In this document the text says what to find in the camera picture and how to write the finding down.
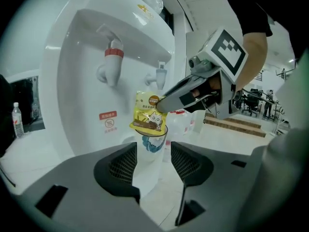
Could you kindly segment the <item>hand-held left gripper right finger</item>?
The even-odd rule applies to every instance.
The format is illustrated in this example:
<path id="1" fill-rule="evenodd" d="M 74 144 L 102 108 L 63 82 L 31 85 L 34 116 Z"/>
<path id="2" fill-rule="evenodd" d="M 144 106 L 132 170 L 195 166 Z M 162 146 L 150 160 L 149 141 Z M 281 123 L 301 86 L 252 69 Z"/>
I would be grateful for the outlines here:
<path id="1" fill-rule="evenodd" d="M 172 142 L 171 162 L 183 182 L 175 231 L 242 232 L 267 219 L 261 178 L 266 149 L 242 155 Z"/>

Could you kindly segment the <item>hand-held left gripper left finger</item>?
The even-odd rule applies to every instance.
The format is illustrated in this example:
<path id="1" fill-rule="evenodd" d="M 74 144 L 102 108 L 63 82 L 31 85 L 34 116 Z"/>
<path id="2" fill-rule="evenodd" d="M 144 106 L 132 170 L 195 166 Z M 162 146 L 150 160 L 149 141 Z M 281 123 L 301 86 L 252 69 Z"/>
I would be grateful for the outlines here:
<path id="1" fill-rule="evenodd" d="M 63 161 L 16 201 L 47 232 L 157 232 L 133 186 L 137 144 L 113 146 Z"/>

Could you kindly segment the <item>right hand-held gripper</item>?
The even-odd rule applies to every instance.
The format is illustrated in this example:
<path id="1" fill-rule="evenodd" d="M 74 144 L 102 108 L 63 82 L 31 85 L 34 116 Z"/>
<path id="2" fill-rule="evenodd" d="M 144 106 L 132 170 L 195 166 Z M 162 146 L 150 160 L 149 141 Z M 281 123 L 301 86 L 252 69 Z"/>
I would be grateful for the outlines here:
<path id="1" fill-rule="evenodd" d="M 162 113 L 206 110 L 205 99 L 213 95 L 215 102 L 207 108 L 217 119 L 237 114 L 239 111 L 232 99 L 247 57 L 247 51 L 224 28 L 218 28 L 189 59 L 192 75 L 165 92 L 164 98 L 156 104 L 157 110 Z M 212 94 L 208 80 L 214 76 L 219 78 L 220 91 Z"/>

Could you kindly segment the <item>person's right hand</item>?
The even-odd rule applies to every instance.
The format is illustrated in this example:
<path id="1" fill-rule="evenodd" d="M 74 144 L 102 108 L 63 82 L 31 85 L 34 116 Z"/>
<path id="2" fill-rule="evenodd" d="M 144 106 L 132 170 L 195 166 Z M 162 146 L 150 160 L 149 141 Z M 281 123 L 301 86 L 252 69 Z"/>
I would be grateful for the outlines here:
<path id="1" fill-rule="evenodd" d="M 208 79 L 209 86 L 211 90 L 220 90 L 221 89 L 221 79 L 218 76 L 214 76 Z"/>

